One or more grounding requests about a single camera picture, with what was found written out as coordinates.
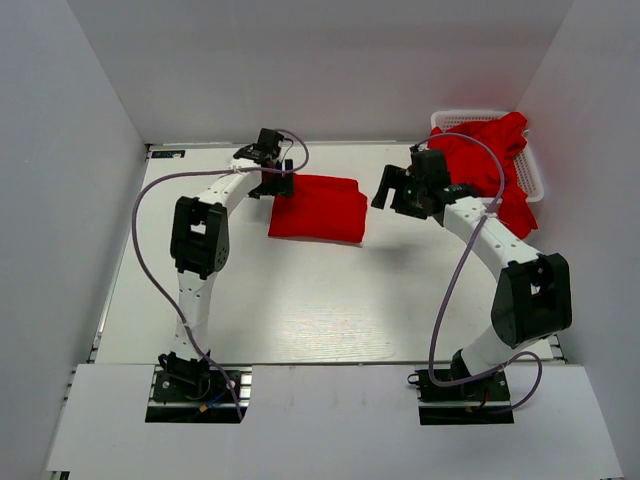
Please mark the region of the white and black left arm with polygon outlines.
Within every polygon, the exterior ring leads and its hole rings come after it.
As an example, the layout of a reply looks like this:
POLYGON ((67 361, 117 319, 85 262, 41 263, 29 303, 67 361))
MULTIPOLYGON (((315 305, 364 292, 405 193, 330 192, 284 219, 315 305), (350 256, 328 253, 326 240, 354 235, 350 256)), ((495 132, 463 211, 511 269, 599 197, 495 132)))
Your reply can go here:
POLYGON ((263 128, 256 142, 237 150, 231 171, 194 197, 181 197, 174 210, 170 255, 178 278, 178 306, 172 351, 185 360, 209 354, 208 320, 212 290, 230 255, 229 217, 246 198, 290 198, 293 161, 281 143, 293 140, 282 130, 263 128))

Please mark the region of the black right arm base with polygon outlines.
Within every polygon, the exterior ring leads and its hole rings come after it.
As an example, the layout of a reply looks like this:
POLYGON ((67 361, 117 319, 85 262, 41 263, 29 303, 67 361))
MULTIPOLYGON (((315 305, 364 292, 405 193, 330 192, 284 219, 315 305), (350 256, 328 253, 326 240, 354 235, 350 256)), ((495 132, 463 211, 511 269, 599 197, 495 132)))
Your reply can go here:
POLYGON ((416 367, 407 383, 417 393, 421 426, 509 425, 511 395, 502 372, 455 387, 435 385, 426 367, 416 367))

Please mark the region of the red t shirt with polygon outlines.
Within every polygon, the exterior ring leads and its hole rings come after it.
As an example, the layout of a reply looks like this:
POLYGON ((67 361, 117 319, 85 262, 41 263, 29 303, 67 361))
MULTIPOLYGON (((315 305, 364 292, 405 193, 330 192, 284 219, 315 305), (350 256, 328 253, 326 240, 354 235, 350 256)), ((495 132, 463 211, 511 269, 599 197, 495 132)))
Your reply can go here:
POLYGON ((296 174, 293 196, 274 199, 268 236, 360 244, 367 209, 355 179, 296 174))

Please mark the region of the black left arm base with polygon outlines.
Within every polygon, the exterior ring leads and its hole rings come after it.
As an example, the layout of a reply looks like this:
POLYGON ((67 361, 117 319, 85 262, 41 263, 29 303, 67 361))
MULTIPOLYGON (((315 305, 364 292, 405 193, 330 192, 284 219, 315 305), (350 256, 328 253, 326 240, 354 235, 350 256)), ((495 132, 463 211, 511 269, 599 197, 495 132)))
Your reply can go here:
POLYGON ((205 360, 162 354, 152 377, 145 421, 239 424, 247 412, 251 389, 249 367, 219 371, 205 360))

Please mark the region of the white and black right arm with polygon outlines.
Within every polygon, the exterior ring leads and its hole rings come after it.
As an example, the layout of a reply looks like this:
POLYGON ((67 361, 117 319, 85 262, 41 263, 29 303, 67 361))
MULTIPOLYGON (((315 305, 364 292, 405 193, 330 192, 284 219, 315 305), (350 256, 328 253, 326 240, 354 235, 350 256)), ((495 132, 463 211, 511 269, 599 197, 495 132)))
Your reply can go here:
POLYGON ((437 223, 466 244, 496 280, 490 325, 451 360, 451 376, 437 380, 472 399, 488 377, 539 340, 568 329, 573 320, 570 269, 560 254, 526 244, 493 214, 468 184, 452 182, 443 152, 413 150, 406 168, 387 165, 372 207, 437 223))

